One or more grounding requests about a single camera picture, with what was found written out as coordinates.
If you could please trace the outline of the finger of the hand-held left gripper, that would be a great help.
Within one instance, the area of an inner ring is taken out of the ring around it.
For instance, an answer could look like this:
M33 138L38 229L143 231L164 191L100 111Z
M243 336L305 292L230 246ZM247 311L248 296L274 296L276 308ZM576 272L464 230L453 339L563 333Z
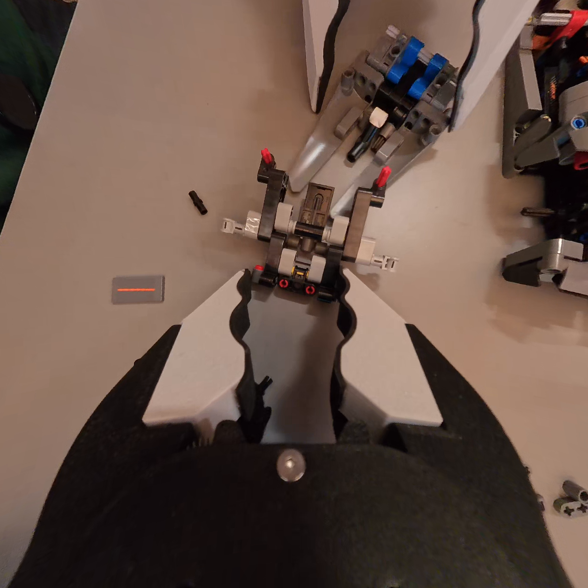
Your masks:
M473 38L460 69L449 132L457 130L488 88L539 1L476 1Z
M306 70L313 112L320 113L334 68L335 40L350 1L302 1Z

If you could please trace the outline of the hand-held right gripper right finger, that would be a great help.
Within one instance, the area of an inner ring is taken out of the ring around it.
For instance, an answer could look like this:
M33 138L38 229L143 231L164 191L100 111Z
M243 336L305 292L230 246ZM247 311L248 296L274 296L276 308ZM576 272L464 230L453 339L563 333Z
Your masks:
M337 279L336 348L330 401L334 434L361 422L371 440L391 423L440 426L434 395L409 335L408 326L349 269Z

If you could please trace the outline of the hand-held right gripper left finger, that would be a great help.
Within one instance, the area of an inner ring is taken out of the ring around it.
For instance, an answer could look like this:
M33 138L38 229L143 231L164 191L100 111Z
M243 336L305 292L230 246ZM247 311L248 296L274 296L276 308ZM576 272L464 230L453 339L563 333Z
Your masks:
M259 443L271 408L256 401L250 327L252 274L241 270L186 317L143 414L148 426L190 423L209 443L217 426L235 421Z

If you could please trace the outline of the grey blue lego panel assembly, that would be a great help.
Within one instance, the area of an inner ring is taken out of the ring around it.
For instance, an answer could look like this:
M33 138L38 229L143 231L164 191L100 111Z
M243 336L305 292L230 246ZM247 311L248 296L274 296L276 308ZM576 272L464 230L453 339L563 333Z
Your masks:
M357 188L371 187L390 168L397 180L429 150L447 128L457 90L458 69L441 54L394 26L363 51L342 73L334 96L289 172L292 192L313 180L354 130L359 134L346 154L355 165L371 162L330 210L332 217L351 209Z

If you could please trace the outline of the black grey lego subassembly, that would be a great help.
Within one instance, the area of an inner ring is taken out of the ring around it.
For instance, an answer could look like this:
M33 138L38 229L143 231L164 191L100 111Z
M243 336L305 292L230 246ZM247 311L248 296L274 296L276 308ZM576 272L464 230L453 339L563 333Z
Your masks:
M364 235L371 208L381 208L392 171L379 170L371 187L356 190L348 215L330 216L334 188L311 182L295 218L285 203L288 174L278 170L275 158L261 151L257 180L266 185L261 212L250 210L243 224L225 218L222 231L268 244L266 261L256 265L252 281L323 302L337 299L336 287L343 262L393 270L396 259L377 255L376 241Z

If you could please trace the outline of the large lego car chassis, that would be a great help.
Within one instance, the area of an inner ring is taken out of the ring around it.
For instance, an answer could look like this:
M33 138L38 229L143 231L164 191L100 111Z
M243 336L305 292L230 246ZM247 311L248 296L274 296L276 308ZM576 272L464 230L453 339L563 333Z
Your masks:
M587 298L587 1L539 1L505 61L502 173L543 184L521 209L544 236L502 260L505 280Z

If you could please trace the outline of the grey two-hole lego liftarm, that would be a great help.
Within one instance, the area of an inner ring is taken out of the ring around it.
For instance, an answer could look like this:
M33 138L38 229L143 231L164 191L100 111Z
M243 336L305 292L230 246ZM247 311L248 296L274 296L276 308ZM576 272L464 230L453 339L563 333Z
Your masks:
M558 497L553 501L554 510L565 518L587 516L587 505L571 497Z

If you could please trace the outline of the grey tile orange stripe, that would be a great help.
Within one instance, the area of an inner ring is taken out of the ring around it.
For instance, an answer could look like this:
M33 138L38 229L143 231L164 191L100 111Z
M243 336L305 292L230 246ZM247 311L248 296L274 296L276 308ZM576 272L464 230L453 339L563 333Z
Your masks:
M165 276L115 276L112 279L111 302L114 305L162 303Z

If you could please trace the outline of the person's green clothing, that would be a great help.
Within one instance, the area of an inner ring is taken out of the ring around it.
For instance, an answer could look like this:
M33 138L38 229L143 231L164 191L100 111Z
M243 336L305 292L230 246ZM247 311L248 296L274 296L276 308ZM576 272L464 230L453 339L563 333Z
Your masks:
M76 6L77 1L1 1L1 73L20 78L40 112ZM32 137L1 126L1 226Z

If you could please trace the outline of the dark round badge reel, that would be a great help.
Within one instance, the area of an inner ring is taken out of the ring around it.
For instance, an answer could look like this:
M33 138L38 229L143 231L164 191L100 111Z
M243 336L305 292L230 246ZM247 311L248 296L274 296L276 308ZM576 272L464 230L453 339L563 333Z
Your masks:
M32 136L40 118L40 106L22 80L1 73L1 126Z

